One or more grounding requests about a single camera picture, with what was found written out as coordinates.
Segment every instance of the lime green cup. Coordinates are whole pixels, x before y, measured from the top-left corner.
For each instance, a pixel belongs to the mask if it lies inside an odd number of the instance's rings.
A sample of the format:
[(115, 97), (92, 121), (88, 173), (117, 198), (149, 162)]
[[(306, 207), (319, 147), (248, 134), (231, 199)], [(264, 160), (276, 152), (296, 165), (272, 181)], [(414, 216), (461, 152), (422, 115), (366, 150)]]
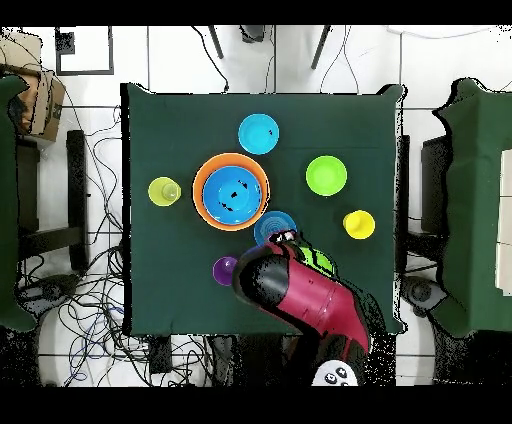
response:
[(158, 177), (148, 188), (150, 200), (157, 206), (171, 206), (181, 196), (181, 187), (168, 177)]
[(345, 186), (347, 168), (337, 157), (319, 156), (308, 165), (306, 182), (314, 193), (332, 196)]

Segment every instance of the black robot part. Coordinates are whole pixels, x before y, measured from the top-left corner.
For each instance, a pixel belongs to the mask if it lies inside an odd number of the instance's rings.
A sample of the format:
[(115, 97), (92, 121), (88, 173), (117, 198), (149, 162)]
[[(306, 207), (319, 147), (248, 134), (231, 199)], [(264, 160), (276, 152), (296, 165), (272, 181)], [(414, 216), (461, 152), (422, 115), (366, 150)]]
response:
[(242, 291), (265, 309), (276, 308), (288, 290), (288, 259), (270, 255), (255, 259), (240, 273)]

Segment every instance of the dark green tablecloth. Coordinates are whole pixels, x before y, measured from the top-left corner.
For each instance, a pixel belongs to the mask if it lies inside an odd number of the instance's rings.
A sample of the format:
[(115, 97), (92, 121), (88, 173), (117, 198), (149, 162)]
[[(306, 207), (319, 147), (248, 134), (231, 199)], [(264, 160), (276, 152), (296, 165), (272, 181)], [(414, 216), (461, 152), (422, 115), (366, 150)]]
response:
[(16, 181), (16, 138), (7, 109), (10, 100), (26, 90), (17, 76), (0, 78), (0, 325), (30, 331), (36, 321), (21, 309), (14, 296), (18, 270), (18, 185)]
[[(206, 160), (223, 152), (247, 154), (237, 134), (252, 113), (269, 114), (280, 131), (270, 153), (248, 154), (270, 180), (267, 210), (290, 214), (306, 239), (335, 259), (342, 278), (373, 294), (387, 330), (402, 330), (393, 318), (392, 296), (395, 107), (401, 86), (364, 96), (153, 95), (132, 84), (122, 92), (129, 112), (133, 334), (294, 331), (212, 278), (219, 257), (236, 257), (255, 244), (253, 227), (217, 230), (192, 202), (192, 181)], [(319, 155), (337, 156), (347, 167), (348, 182), (335, 196), (318, 196), (306, 185), (306, 167)], [(171, 207), (157, 207), (148, 198), (150, 182), (160, 176), (182, 187)], [(376, 220), (375, 233), (364, 241), (351, 239), (342, 227), (343, 217), (357, 209)]]
[(453, 162), (446, 174), (450, 235), (442, 274), (449, 296), (433, 316), (456, 337), (472, 330), (512, 331), (512, 297), (495, 287), (501, 154), (512, 149), (512, 94), (479, 85), (469, 78), (455, 81), (439, 111)]

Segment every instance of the purple cup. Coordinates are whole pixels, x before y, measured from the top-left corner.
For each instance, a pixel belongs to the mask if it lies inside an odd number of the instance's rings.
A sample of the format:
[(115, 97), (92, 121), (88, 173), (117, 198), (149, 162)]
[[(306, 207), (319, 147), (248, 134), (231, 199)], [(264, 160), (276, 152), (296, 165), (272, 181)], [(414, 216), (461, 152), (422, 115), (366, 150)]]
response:
[(223, 256), (213, 265), (213, 278), (222, 286), (231, 285), (231, 275), (237, 260), (232, 256)]

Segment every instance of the blue bowl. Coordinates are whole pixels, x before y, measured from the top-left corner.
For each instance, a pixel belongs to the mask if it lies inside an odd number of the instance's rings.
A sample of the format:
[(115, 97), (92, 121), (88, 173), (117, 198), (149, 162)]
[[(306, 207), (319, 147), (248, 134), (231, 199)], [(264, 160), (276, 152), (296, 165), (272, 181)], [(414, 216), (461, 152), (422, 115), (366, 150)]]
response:
[(224, 166), (213, 172), (204, 183), (203, 204), (217, 222), (241, 224), (258, 211), (261, 187), (247, 169)]
[(249, 115), (240, 124), (238, 140), (242, 147), (254, 155), (270, 152), (279, 139), (279, 127), (270, 116), (262, 113)]
[(272, 234), (287, 230), (297, 231), (297, 225), (291, 216), (281, 211), (270, 211), (263, 214), (254, 224), (254, 240), (261, 245), (267, 242)]

